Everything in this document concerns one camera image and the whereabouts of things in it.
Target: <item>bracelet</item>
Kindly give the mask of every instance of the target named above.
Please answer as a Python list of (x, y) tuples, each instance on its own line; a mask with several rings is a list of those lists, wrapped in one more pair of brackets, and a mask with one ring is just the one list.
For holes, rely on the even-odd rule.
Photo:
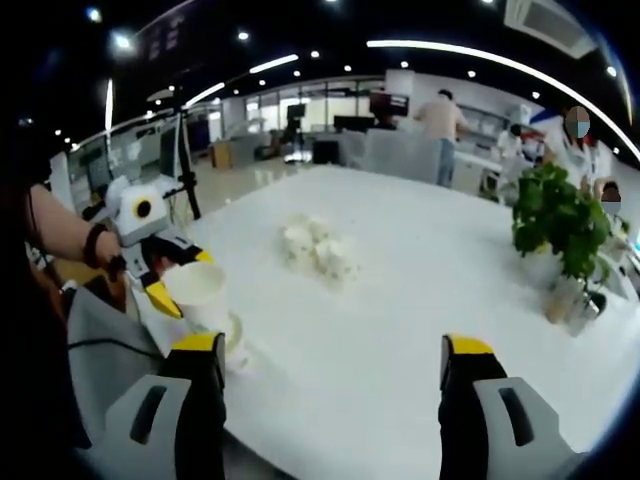
[(98, 237), (102, 232), (106, 232), (107, 227), (102, 224), (95, 224), (89, 230), (89, 234), (87, 235), (87, 239), (84, 242), (84, 248), (82, 249), (82, 258), (84, 263), (89, 265), (91, 268), (98, 268), (98, 259), (96, 257), (96, 243), (98, 242)]

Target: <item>green leaves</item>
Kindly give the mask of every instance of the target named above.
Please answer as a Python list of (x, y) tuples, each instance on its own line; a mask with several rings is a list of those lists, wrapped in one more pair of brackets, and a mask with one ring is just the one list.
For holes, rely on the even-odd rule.
[(524, 256), (548, 242), (562, 254), (564, 275), (588, 278), (610, 229), (599, 202), (568, 183), (566, 170), (554, 164), (525, 172), (518, 186), (512, 212), (516, 250)]

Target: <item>black ceiling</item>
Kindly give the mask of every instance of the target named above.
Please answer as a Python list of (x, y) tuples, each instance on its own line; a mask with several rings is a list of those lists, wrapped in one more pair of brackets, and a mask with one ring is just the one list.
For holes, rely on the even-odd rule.
[[(167, 15), (148, 25), (181, 3), (185, 5), (177, 12), (184, 22), (178, 28), (178, 46), (149, 60), (150, 45), (157, 38), (166, 41), (176, 16)], [(632, 7), (599, 3), (597, 9), (584, 2), (566, 6), (584, 24), (599, 28), (620, 57), (629, 80), (637, 85), (640, 62), (637, 42), (632, 41), (633, 22), (622, 20), (631, 16)], [(637, 141), (640, 129), (629, 125), (622, 94), (606, 75), (601, 52), (573, 60), (544, 42), (507, 29), (503, 25), (505, 4), (506, 0), (490, 5), (481, 0), (96, 1), (92, 6), (102, 11), (101, 24), (87, 20), (86, 2), (46, 2), (37, 8), (19, 5), (18, 10), (23, 11), (17, 14), (15, 31), (22, 32), (21, 38), (5, 40), (21, 42), (14, 55), (10, 103), (16, 109), (12, 113), (33, 118), (33, 135), (44, 155), (44, 150), (62, 146), (53, 136), (55, 129), (62, 129), (74, 141), (102, 129), (108, 78), (115, 79), (114, 123), (118, 123), (143, 114), (149, 108), (146, 98), (169, 84), (178, 86), (181, 99), (186, 100), (224, 81), (227, 88), (217, 94), (224, 97), (235, 88), (249, 94), (290, 83), (296, 80), (292, 75), (296, 69), (302, 72), (300, 80), (344, 75), (345, 64), (352, 66), (353, 75), (383, 74), (402, 60), (419, 72), (451, 77), (466, 78), (467, 70), (473, 69), (479, 83), (523, 97), (539, 91), (539, 102), (552, 108), (575, 103), (530, 76), (487, 61), (421, 50), (366, 48), (371, 39), (411, 39), (478, 48), (541, 70), (593, 101)], [(136, 38), (136, 56), (113, 59), (108, 45), (114, 29), (142, 30)], [(236, 38), (241, 29), (251, 35), (246, 43)], [(321, 52), (319, 60), (310, 58), (312, 50)], [(267, 82), (265, 87), (258, 85), (258, 76), (247, 74), (252, 66), (291, 53), (301, 59), (260, 75)], [(606, 129), (598, 133), (613, 143)]]

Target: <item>jeans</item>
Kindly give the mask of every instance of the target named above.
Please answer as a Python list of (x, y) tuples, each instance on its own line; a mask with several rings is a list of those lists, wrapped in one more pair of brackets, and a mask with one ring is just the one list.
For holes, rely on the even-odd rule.
[(438, 163), (438, 180), (436, 183), (441, 187), (450, 188), (451, 180), (453, 179), (453, 169), (456, 164), (453, 158), (454, 145), (453, 142), (447, 138), (441, 138), (440, 143), (440, 162)]

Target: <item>air conditioner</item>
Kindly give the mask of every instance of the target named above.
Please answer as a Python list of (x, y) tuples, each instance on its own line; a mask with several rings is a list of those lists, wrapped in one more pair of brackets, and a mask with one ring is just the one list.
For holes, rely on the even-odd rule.
[(504, 24), (579, 59), (596, 44), (569, 12), (553, 0), (507, 0)]

